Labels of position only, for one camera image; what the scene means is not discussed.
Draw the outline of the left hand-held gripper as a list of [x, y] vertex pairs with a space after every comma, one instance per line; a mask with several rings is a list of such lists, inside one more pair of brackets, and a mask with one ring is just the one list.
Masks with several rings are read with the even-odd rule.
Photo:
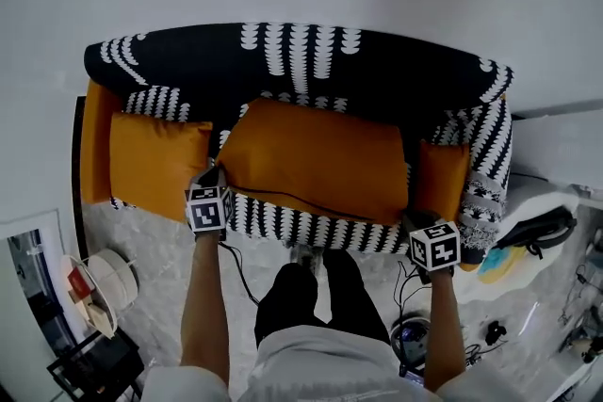
[[233, 213], [234, 197], [225, 171], [213, 166], [191, 180], [187, 192], [187, 221], [194, 233], [218, 232], [226, 240], [226, 228]]

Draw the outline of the orange cushion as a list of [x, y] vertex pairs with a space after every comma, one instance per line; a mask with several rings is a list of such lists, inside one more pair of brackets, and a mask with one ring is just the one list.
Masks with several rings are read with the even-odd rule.
[[115, 113], [109, 138], [113, 197], [184, 222], [185, 191], [208, 166], [210, 122], [164, 121]]
[[217, 159], [246, 196], [310, 214], [396, 224], [408, 204], [399, 128], [259, 98]]
[[467, 144], [435, 145], [422, 142], [413, 208], [434, 212], [445, 221], [455, 221], [469, 172], [469, 160]]

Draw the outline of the orange sofa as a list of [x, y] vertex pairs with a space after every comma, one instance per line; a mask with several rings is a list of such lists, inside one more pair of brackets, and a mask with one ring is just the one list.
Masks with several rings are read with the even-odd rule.
[[[119, 95], [90, 79], [81, 132], [79, 173], [81, 196], [86, 203], [90, 204], [113, 201], [119, 205], [134, 206], [120, 201], [111, 194], [109, 138], [111, 120], [115, 113], [144, 115], [125, 111]], [[418, 157], [422, 142], [434, 144], [425, 140], [417, 141], [415, 146]], [[415, 210], [413, 197], [416, 179], [410, 181], [408, 178], [410, 173], [407, 165], [408, 153], [403, 140], [402, 145], [408, 187], [408, 204], [405, 210]], [[220, 167], [217, 162], [220, 150], [216, 157], [211, 157], [208, 148], [207, 168], [213, 165]], [[408, 233], [403, 228], [402, 215], [394, 225], [318, 216], [260, 201], [230, 188], [234, 193], [234, 212], [227, 228], [235, 233], [266, 237], [287, 244], [304, 244], [325, 249], [348, 249], [361, 252], [396, 253], [408, 244]]]

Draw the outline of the person's left forearm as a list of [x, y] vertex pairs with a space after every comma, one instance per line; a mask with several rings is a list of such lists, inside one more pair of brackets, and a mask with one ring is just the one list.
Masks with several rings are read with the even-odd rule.
[[229, 332], [221, 288], [219, 242], [218, 232], [196, 237], [181, 323], [181, 364], [206, 369], [228, 383]]

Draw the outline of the person's right forearm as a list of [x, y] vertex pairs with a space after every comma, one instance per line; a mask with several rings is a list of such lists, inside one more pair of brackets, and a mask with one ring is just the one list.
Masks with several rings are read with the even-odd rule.
[[465, 349], [458, 304], [448, 268], [432, 271], [431, 326], [424, 386], [435, 393], [465, 371]]

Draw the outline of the black white patterned sofa cover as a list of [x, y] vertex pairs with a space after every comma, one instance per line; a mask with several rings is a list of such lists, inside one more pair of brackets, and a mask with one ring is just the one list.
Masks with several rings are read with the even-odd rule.
[[409, 180], [416, 142], [467, 144], [475, 170], [506, 189], [512, 115], [508, 66], [432, 42], [315, 24], [202, 24], [90, 45], [90, 79], [129, 113], [209, 121], [216, 157], [256, 98], [396, 125]]

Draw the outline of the blue cloth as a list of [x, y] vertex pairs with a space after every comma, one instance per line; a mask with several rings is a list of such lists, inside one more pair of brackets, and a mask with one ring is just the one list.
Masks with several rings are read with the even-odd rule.
[[492, 248], [481, 263], [479, 272], [481, 274], [502, 267], [510, 256], [510, 248]]

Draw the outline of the yellow cloth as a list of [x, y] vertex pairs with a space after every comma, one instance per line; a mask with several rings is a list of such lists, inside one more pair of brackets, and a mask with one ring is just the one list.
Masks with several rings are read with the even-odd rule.
[[506, 263], [496, 270], [491, 270], [486, 273], [481, 274], [478, 270], [478, 279], [484, 284], [493, 284], [504, 278], [514, 267], [514, 265], [521, 261], [525, 255], [527, 250], [524, 247], [509, 247], [510, 256], [507, 259]]

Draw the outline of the round black grey device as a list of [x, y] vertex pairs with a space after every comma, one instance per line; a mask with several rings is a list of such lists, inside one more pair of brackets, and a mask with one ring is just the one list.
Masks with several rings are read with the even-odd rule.
[[429, 319], [421, 315], [404, 315], [394, 322], [390, 342], [403, 365], [418, 367], [425, 362], [430, 326]]

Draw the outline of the person's grey shoe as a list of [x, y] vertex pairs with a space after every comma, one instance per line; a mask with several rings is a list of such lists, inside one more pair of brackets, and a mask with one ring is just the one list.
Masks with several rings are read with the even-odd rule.
[[322, 247], [303, 244], [295, 244], [289, 250], [290, 262], [308, 268], [316, 278], [318, 278], [322, 266], [322, 255]]

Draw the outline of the black backpack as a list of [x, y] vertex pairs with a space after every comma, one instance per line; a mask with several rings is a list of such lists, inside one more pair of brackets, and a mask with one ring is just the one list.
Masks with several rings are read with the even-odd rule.
[[525, 248], [532, 256], [543, 259], [543, 252], [561, 245], [573, 233], [577, 219], [564, 206], [560, 206], [538, 217], [517, 223], [504, 235], [495, 247]]

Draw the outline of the white round side table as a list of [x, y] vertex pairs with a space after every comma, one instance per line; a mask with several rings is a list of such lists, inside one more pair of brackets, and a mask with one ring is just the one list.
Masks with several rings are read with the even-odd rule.
[[[109, 314], [115, 329], [114, 336], [116, 335], [119, 315], [134, 304], [139, 294], [139, 286], [132, 264], [112, 249], [102, 249], [84, 260], [72, 255], [61, 257], [60, 267], [68, 300], [91, 329], [95, 330], [84, 318], [83, 305], [85, 302], [99, 305]], [[74, 302], [69, 293], [67, 275], [77, 266], [88, 274], [94, 283], [95, 290], [90, 296]]]

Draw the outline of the person's white t-shirt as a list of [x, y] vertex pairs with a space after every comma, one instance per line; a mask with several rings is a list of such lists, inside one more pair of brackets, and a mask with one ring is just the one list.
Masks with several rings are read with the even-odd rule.
[[435, 392], [399, 376], [391, 348], [342, 331], [298, 326], [272, 333], [258, 348], [237, 402], [524, 402], [480, 362]]

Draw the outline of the white framed glass door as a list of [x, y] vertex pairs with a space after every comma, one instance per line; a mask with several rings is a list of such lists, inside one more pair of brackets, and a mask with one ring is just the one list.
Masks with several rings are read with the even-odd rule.
[[56, 210], [0, 221], [0, 387], [15, 402], [71, 402], [47, 367], [86, 327], [65, 290]]

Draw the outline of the black metal rack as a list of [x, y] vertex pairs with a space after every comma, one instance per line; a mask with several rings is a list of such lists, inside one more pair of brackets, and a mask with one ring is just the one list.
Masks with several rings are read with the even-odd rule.
[[73, 402], [117, 402], [127, 390], [135, 398], [142, 396], [139, 346], [122, 329], [111, 338], [94, 332], [48, 365], [47, 371]]

